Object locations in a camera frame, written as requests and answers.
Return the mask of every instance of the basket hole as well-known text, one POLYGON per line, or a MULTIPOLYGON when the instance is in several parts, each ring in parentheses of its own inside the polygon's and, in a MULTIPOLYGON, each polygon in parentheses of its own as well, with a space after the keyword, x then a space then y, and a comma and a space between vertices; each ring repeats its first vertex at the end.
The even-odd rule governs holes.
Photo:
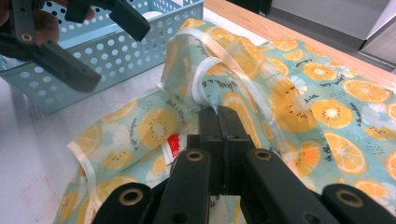
POLYGON ((96 64, 98 60, 96 58, 91 58, 91 64, 96 64))
POLYGON ((51 82, 51 81, 52 81, 52 78, 50 78, 50 77, 43 77, 43 82, 49 83, 49 82, 51 82))
POLYGON ((29 76, 30 76, 30 73, 28 73, 28 72, 21 72, 20 73, 20 77, 28 78, 29 76))
POLYGON ((120 36, 119 36, 119 41, 120 41, 120 42, 124 42, 124 40, 125 40, 125 36, 120 35, 120 36))
POLYGON ((46 92, 46 91, 39 91, 39 92, 37 93, 37 95, 39 95, 39 96, 45 96, 45 95, 47 95, 47 92, 46 92))
POLYGON ((98 44, 96 45, 96 48, 99 50, 102 50, 105 46, 103 44, 98 44))
POLYGON ((86 48, 85 53, 86 54, 92 54, 93 50, 91 48, 86 48))
POLYGON ((113 39, 109 39, 109 40, 107 41, 107 44, 108 44, 109 46, 113 46, 113 45, 114 45, 114 40, 113 40, 113 39))
POLYGON ((81 53, 80 52, 76 52, 73 54, 73 56, 77 59, 81 58, 81 53))
POLYGON ((31 88, 37 88, 38 87, 38 82, 31 82, 31 83, 29 83, 29 86, 31 87, 31 88))
POLYGON ((102 54, 102 56, 101 56, 101 57, 102 57, 102 59, 103 59, 103 60, 106 60, 106 59, 107 59, 107 57, 108 57, 108 55, 107 55, 107 54, 102 54))

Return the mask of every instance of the screw hole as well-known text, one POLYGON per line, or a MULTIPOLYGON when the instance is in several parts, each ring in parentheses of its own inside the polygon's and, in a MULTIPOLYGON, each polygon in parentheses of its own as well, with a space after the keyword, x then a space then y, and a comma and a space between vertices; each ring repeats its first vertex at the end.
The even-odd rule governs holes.
POLYGON ((349 205, 351 207, 362 207, 364 205, 364 202, 361 199, 361 197, 345 189, 340 189, 336 191, 335 196, 340 202, 349 205))
POLYGON ((22 35, 22 40, 23 40, 23 41, 26 41, 26 42, 30 42, 30 41, 33 40, 33 38, 32 38, 31 35, 23 34, 23 35, 22 35))
POLYGON ((130 206, 139 203, 143 199, 143 192, 140 189, 127 189, 119 197, 122 205, 130 206))
POLYGON ((192 151, 187 155, 187 158, 190 161, 200 161, 203 157, 204 155, 201 152, 197 152, 197 151, 192 151))
POLYGON ((262 161, 269 161, 272 158, 272 155, 265 151, 255 151, 254 155, 257 159, 262 161))
POLYGON ((319 224, 320 223, 320 219, 318 218, 318 216, 316 216, 312 213, 306 213, 304 215, 304 219, 309 224, 319 224))

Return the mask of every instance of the kiwi pattern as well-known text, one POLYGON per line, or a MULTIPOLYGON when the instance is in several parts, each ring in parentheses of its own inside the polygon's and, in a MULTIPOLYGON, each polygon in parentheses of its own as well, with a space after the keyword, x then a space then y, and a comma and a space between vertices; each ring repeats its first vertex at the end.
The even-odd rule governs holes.
POLYGON ((316 119, 334 129, 346 127, 353 121, 352 110, 337 100, 320 100, 311 105, 316 119))
MULTIPOLYGON (((207 21, 189 21, 185 27, 207 32, 226 48, 262 99, 258 102, 252 89, 226 63, 219 63, 202 80, 210 106, 216 109, 230 94, 243 98, 257 146, 279 155, 309 189, 321 193, 333 183, 353 186, 368 179, 396 194, 393 92, 300 40, 284 37, 256 48, 207 21), (377 93, 365 95, 370 88, 377 93), (359 149, 359 160, 343 153, 353 148, 359 149)), ((98 120, 69 145, 84 169, 67 186, 54 223, 89 222, 96 203, 124 180, 155 187, 169 176, 161 144, 173 133, 197 133, 197 111, 203 106, 192 98, 191 81, 201 61, 216 55, 199 38, 187 35, 170 40, 167 52, 162 87, 98 120), (121 179, 114 182, 117 176, 121 179)), ((387 209, 396 206, 391 197, 379 200, 387 209)), ((239 201, 227 197, 225 203, 231 223, 239 201)))

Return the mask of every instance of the wooden table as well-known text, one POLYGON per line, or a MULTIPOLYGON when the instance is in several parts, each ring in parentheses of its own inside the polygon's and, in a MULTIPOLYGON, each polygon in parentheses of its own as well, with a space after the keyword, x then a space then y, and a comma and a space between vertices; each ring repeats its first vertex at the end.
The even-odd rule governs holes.
POLYGON ((205 0, 204 7, 257 35, 264 37, 265 39, 273 40, 282 36, 289 36, 303 40, 304 42, 315 46, 316 49, 326 53, 336 63, 340 63, 349 69, 356 71, 359 75, 364 76, 375 83, 394 89, 394 86, 390 86, 389 84, 390 82, 394 82, 396 84, 396 76, 393 74, 345 54, 338 49, 322 44, 306 35, 295 32, 283 25, 270 21, 263 16, 252 13, 225 0, 205 0))

